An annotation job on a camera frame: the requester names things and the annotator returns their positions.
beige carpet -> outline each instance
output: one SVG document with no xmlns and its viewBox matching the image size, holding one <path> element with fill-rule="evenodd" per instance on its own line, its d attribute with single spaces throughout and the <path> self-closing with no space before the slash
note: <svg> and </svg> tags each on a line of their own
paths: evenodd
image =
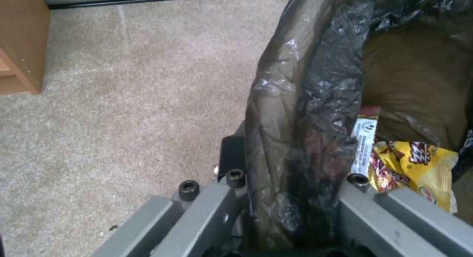
<svg viewBox="0 0 473 257">
<path fill-rule="evenodd" d="M 7 256 L 89 256 L 150 195 L 208 183 L 286 2 L 53 11 L 42 94 L 0 97 Z"/>
</svg>

plastic bag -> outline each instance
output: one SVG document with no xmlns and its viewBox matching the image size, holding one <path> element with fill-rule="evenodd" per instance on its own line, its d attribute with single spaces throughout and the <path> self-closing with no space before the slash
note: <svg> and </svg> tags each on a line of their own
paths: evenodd
<svg viewBox="0 0 473 257">
<path fill-rule="evenodd" d="M 335 242 L 336 195 L 357 147 L 350 134 L 368 31 L 465 11 L 471 0 L 289 0 L 246 110 L 255 247 Z"/>
<path fill-rule="evenodd" d="M 381 107 L 377 137 L 458 151 L 468 128 L 472 53 L 444 30 L 419 23 L 368 39 L 362 103 Z"/>
</svg>

chip bag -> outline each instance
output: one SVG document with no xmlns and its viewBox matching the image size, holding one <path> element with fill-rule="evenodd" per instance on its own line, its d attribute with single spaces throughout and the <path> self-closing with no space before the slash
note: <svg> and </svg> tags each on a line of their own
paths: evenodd
<svg viewBox="0 0 473 257">
<path fill-rule="evenodd" d="M 379 192 L 407 186 L 456 213 L 451 169 L 457 161 L 457 153 L 426 143 L 378 141 L 371 153 L 368 178 Z"/>
</svg>

snack wrapper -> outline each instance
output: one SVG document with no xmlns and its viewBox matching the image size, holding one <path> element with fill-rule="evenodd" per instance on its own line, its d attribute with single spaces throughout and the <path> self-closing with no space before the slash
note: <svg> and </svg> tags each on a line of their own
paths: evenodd
<svg viewBox="0 0 473 257">
<path fill-rule="evenodd" d="M 456 213 L 451 169 L 457 161 L 457 153 L 426 143 L 378 141 L 371 153 L 368 178 L 379 192 L 406 186 Z"/>
<path fill-rule="evenodd" d="M 368 175 L 371 150 L 375 143 L 376 126 L 380 111 L 380 107 L 361 107 L 358 113 L 355 126 L 353 126 L 351 132 L 351 136 L 358 141 L 355 160 L 351 165 L 352 173 Z"/>
</svg>

wooden cabinet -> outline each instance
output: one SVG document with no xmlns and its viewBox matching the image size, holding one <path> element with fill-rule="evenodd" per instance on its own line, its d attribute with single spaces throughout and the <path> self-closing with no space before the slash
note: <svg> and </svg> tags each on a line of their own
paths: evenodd
<svg viewBox="0 0 473 257">
<path fill-rule="evenodd" d="M 41 92 L 49 18 L 44 0 L 0 0 L 0 94 Z"/>
</svg>

